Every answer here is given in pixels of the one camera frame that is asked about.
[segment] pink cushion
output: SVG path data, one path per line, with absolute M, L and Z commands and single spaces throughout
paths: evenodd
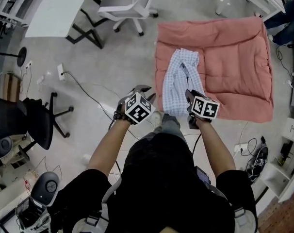
M 159 24 L 156 92 L 175 49 L 199 52 L 198 72 L 206 96 L 220 103 L 218 118 L 267 122 L 273 116 L 270 47 L 261 18 Z

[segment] person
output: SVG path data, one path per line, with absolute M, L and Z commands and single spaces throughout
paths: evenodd
M 106 233 L 233 233 L 235 211 L 231 205 L 251 211 L 257 228 L 247 173 L 236 170 L 211 123 L 196 118 L 216 187 L 223 196 L 209 190 L 198 177 L 177 119 L 165 114 L 160 122 L 161 126 L 131 147 L 114 191 L 108 175 L 130 127 L 127 120 L 116 120 L 97 146 L 87 170 L 60 190 L 48 207 L 52 233 L 60 228 L 64 233 L 86 232 L 79 228 L 79 222 L 85 223 L 88 217 L 102 219 L 107 228 L 101 232 Z M 106 216 L 100 213 L 104 201 Z
M 285 23 L 289 23 L 287 27 L 278 32 L 276 35 L 268 35 L 268 38 L 278 44 L 285 45 L 294 40 L 294 0 L 285 4 L 285 12 L 279 12 L 275 16 L 264 22 L 267 29 L 275 28 Z

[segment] gray floor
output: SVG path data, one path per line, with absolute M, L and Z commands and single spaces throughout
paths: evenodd
M 12 44 L 12 47 L 16 47 L 16 51 L 19 47 L 26 46 L 28 50 L 26 63 L 30 60 L 33 62 L 32 75 L 28 70 L 23 78 L 21 99 L 26 97 L 27 87 L 30 84 L 27 95 L 33 99 L 48 101 L 50 92 L 58 92 L 55 112 L 62 111 L 70 105 L 75 107 L 73 113 L 58 119 L 62 128 L 70 131 L 70 138 L 63 139 L 55 131 L 49 151 L 36 145 L 34 150 L 29 152 L 31 162 L 36 166 L 46 156 L 49 170 L 60 165 L 63 173 L 62 186 L 64 186 L 85 169 L 83 156 L 93 153 L 101 138 L 107 132 L 110 123 L 99 106 L 89 99 L 70 77 L 67 78 L 66 83 L 58 80 L 56 67 L 60 63 L 63 63 L 65 69 L 76 76 L 91 96 L 101 102 L 108 113 L 112 113 L 115 110 L 118 97 L 98 85 L 106 86 L 119 96 L 125 95 L 137 84 L 147 84 L 154 87 L 154 53 L 158 23 L 175 20 L 209 20 L 221 17 L 239 18 L 252 16 L 254 11 L 260 12 L 245 0 L 231 0 L 230 5 L 224 9 L 223 15 L 220 17 L 215 13 L 219 2 L 219 0 L 154 0 L 153 7 L 159 10 L 159 17 L 156 19 L 148 18 L 142 22 L 145 32 L 143 37 L 137 35 L 131 21 L 126 21 L 119 33 L 113 32 L 113 22 L 99 26 L 97 28 L 98 34 L 105 45 L 102 50 L 99 50 L 86 39 L 76 45 L 72 45 L 66 39 L 61 38 L 23 38 L 20 46 L 17 46 L 16 43 Z M 98 6 L 92 1 L 87 0 L 83 7 L 93 18 L 98 18 L 96 16 Z M 90 27 L 81 13 L 77 15 L 76 23 L 85 29 Z M 17 29 L 15 33 L 17 34 L 16 39 L 23 34 L 20 29 Z M 270 159 L 278 156 L 281 149 L 281 131 L 290 113 L 291 96 L 291 88 L 286 83 L 289 79 L 288 73 L 276 58 L 275 49 L 276 46 L 272 44 L 273 120 L 263 124 L 249 122 L 241 140 L 242 143 L 245 143 L 255 137 L 259 142 L 263 135 L 270 150 Z M 293 67 L 292 50 L 283 47 L 281 51 L 284 65 L 288 68 Z M 12 66 L 13 64 L 9 63 L 5 68 Z M 17 67 L 12 67 L 12 69 L 20 75 L 20 70 Z M 43 75 L 45 76 L 43 83 L 37 84 L 37 80 Z M 178 118 L 178 120 L 184 134 L 198 134 L 197 131 L 188 129 L 186 118 Z M 233 154 L 234 145 L 240 142 L 241 131 L 246 122 L 216 119 L 212 124 Z M 152 131 L 153 127 L 148 123 L 143 123 L 138 126 L 131 126 L 130 130 L 140 138 Z M 186 136 L 190 149 L 193 148 L 196 138 L 197 135 Z M 121 166 L 123 166 L 128 150 L 134 142 L 136 142 L 136 139 L 127 133 L 118 156 L 118 162 Z M 195 164 L 210 174 L 214 181 L 202 140 L 196 147 L 194 159 Z M 238 169 L 244 169 L 247 161 L 248 157 L 239 155 L 235 157 Z M 113 183 L 115 177 L 111 175 L 109 180 Z M 261 181 L 253 185 L 255 197 L 263 188 L 264 184 Z

